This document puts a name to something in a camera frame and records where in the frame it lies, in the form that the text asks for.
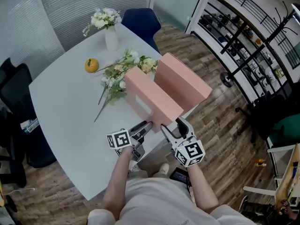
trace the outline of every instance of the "white sneaker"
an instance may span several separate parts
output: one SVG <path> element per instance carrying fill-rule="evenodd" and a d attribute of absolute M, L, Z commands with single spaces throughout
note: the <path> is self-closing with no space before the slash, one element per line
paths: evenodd
<path fill-rule="evenodd" d="M 130 171 L 132 171 L 132 172 L 138 172 L 138 171 L 141 171 L 141 169 L 140 169 L 139 166 L 136 164 L 136 165 L 134 165 L 134 166 L 130 169 Z"/>
<path fill-rule="evenodd" d="M 168 163 L 164 163 L 160 166 L 158 173 L 167 175 L 169 169 L 170 169 L 170 165 Z"/>

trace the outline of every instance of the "white shirt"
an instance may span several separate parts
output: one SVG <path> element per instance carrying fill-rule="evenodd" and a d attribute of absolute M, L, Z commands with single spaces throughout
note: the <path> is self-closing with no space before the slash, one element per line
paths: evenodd
<path fill-rule="evenodd" d="M 170 179 L 129 180 L 125 198 L 119 221 L 97 209 L 89 214 L 88 225 L 255 225 L 227 205 L 207 214 L 193 204 L 185 184 Z"/>

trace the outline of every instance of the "white table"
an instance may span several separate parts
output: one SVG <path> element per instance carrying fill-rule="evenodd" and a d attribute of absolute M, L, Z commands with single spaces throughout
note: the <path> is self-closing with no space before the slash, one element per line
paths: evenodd
<path fill-rule="evenodd" d="M 104 31 L 82 41 L 59 57 L 30 85 L 40 126 L 61 167 L 82 195 L 91 199 L 108 184 L 118 158 L 108 147 L 106 134 L 130 129 L 142 120 L 124 98 L 108 105 L 97 121 L 98 100 L 103 91 L 101 76 L 84 70 L 85 61 L 96 58 L 103 68 L 122 57 L 126 48 L 158 60 L 161 55 L 123 25 L 117 27 L 119 49 L 109 52 Z M 172 131 L 176 124 L 169 126 Z M 164 136 L 150 131 L 144 142 L 145 155 Z"/>

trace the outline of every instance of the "glass door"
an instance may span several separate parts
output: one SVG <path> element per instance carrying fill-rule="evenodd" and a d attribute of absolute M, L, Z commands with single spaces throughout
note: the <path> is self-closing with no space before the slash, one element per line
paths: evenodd
<path fill-rule="evenodd" d="M 185 31 L 199 0 L 154 0 L 153 10 L 159 19 Z"/>

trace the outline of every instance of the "window blinds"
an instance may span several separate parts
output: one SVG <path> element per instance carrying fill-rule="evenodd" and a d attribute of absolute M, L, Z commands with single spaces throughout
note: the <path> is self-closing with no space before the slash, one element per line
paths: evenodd
<path fill-rule="evenodd" d="M 32 78 L 63 54 L 37 0 L 0 0 L 0 65 L 26 63 Z"/>
<path fill-rule="evenodd" d="M 114 8 L 123 15 L 129 8 L 148 8 L 150 0 L 42 0 L 42 3 L 58 39 L 67 51 L 85 39 L 82 30 L 90 22 L 96 8 Z"/>

